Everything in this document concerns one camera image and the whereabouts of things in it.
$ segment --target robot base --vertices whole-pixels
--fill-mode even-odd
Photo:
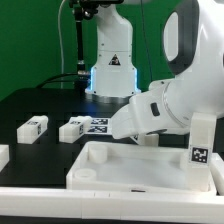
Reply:
[[[86,99],[97,101],[100,103],[114,103],[114,104],[127,104],[131,96],[128,97],[108,97],[99,96],[92,93],[85,93]]]

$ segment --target qr-like tag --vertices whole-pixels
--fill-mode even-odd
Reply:
[[[192,147],[191,162],[207,164],[208,158],[209,158],[209,150],[208,149]]]
[[[81,122],[79,122],[79,121],[72,121],[72,122],[70,122],[70,124],[79,125],[79,124],[81,124]]]
[[[40,125],[38,125],[38,128],[37,128],[37,133],[38,133],[38,135],[41,133],[41,124],[40,124]]]
[[[91,126],[88,132],[92,134],[107,133],[107,126]]]
[[[108,118],[94,118],[91,125],[108,125]]]
[[[83,128],[83,125],[80,126],[79,128],[79,134],[82,135],[84,132],[84,128]]]
[[[36,124],[38,124],[38,122],[36,122],[36,121],[28,121],[27,124],[29,124],[29,125],[36,125]]]
[[[138,141],[138,135],[135,135],[133,138],[134,140]]]

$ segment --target black cable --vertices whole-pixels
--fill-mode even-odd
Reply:
[[[75,82],[75,80],[53,80],[53,81],[45,81],[45,82],[42,82],[41,84],[39,84],[38,86],[36,86],[36,88],[41,89],[46,84],[49,84],[49,83],[57,83],[57,82],[59,82],[59,83],[62,83],[62,82]]]
[[[44,83],[46,83],[46,82],[49,82],[49,81],[52,81],[52,80],[55,80],[55,79],[60,79],[60,78],[67,77],[67,76],[78,76],[78,74],[76,74],[76,73],[66,73],[66,74],[61,74],[61,75],[55,75],[55,76],[52,76],[52,77],[46,79],[44,82],[40,83],[36,88],[41,88],[39,86],[45,85]]]
[[[143,1],[142,0],[141,0],[141,13],[142,13],[142,30],[143,30],[144,42],[145,42],[147,59],[148,59],[148,64],[149,64],[150,79],[151,79],[150,81],[152,82],[153,81],[152,64],[151,64],[151,59],[150,59],[150,54],[149,54],[149,47],[148,47],[147,38],[146,38],[145,15],[144,15]]]
[[[54,79],[63,78],[63,77],[67,77],[67,76],[78,76],[78,74],[77,73],[66,73],[66,74],[61,74],[61,75],[55,75],[55,76],[52,76],[52,77],[46,79],[44,82],[51,81],[51,80],[54,80]]]

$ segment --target white platform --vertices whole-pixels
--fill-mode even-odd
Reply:
[[[97,158],[94,156],[94,153],[88,153],[92,146],[97,146],[101,151],[105,149],[105,145],[112,149],[117,149],[117,151],[109,150],[107,160],[105,160],[106,154],[102,154]],[[150,175],[147,175],[146,172],[138,177],[140,167],[136,168],[136,166],[140,164],[140,161],[144,163],[146,161],[152,162],[155,165],[159,160],[160,162],[156,165],[158,169],[169,168],[169,171],[166,170],[165,174],[174,171],[178,177],[182,170],[177,166],[177,161],[181,158],[184,150],[157,148],[156,152],[155,149],[148,147],[148,152],[146,152],[144,147],[142,148],[141,146],[128,145],[128,148],[122,150],[124,146],[112,143],[88,143],[67,176],[68,189],[0,188],[0,215],[223,224],[224,197],[215,195],[215,185],[212,179],[210,180],[208,192],[196,192],[184,189],[182,185],[183,180],[180,177],[178,185],[175,186],[176,188],[179,186],[179,189],[173,189],[173,185],[169,186],[172,182],[169,177],[166,177],[161,185],[162,187],[158,187],[161,184],[161,175],[156,179],[156,171],[151,170],[151,165],[148,164],[142,164],[141,167],[150,170],[150,175],[152,174],[154,178],[150,179]],[[128,176],[127,178],[132,183],[136,181],[131,185],[127,184],[129,181],[121,180],[121,176],[129,172],[126,170],[121,174],[115,172],[116,165],[124,169],[130,168],[130,161],[136,162],[136,166],[132,167],[132,170],[136,170],[133,172],[135,177],[130,178]],[[89,166],[93,162],[95,163],[94,167],[85,167],[85,165]],[[95,177],[95,180],[93,180],[94,175],[90,177],[89,182],[101,182],[99,186],[103,186],[104,189],[97,190],[99,187],[97,184],[90,187],[87,183],[88,181],[80,181],[79,178],[79,186],[74,186],[74,182],[69,183],[69,180],[73,179],[74,181],[72,172],[74,169],[78,169],[78,166],[84,168],[96,168],[98,166],[100,170],[100,164],[106,168],[102,172],[102,176],[96,170],[98,175]],[[114,175],[112,175],[112,172],[108,175],[108,177],[113,176],[113,183],[111,178],[107,177],[108,179],[106,179],[105,175],[108,174],[107,171],[110,166],[113,166],[115,169]],[[218,154],[213,154],[211,171],[212,177],[218,186],[217,188],[221,189],[223,193],[224,162]],[[90,189],[71,189],[73,187],[80,188],[80,186],[85,188],[89,186]],[[148,186],[144,188],[146,192],[135,192],[135,190],[142,190],[142,188],[139,189],[140,186]]]

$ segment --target white block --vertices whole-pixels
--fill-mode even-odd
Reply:
[[[191,190],[208,191],[216,116],[194,113],[191,121],[186,182]]]
[[[64,189],[0,188],[0,215],[81,218],[82,192]]]
[[[69,122],[59,128],[59,141],[73,143],[86,134],[92,122],[90,116],[71,117]]]
[[[46,130],[48,117],[34,116],[17,129],[17,142],[33,144]]]
[[[159,146],[159,135],[158,134],[151,134],[151,135],[145,135],[140,134],[136,135],[134,137],[131,137],[138,145],[143,146]]]
[[[96,191],[82,199],[83,219],[120,219],[121,192]]]
[[[211,172],[214,178],[215,186],[220,195],[224,195],[224,162],[222,158],[213,153],[211,162]]]
[[[172,223],[223,223],[224,198],[184,194],[123,193],[122,220]]]
[[[99,145],[97,148],[89,146],[89,161],[92,163],[102,164],[107,161],[108,147]]]
[[[9,162],[9,146],[0,145],[0,172],[8,162]]]

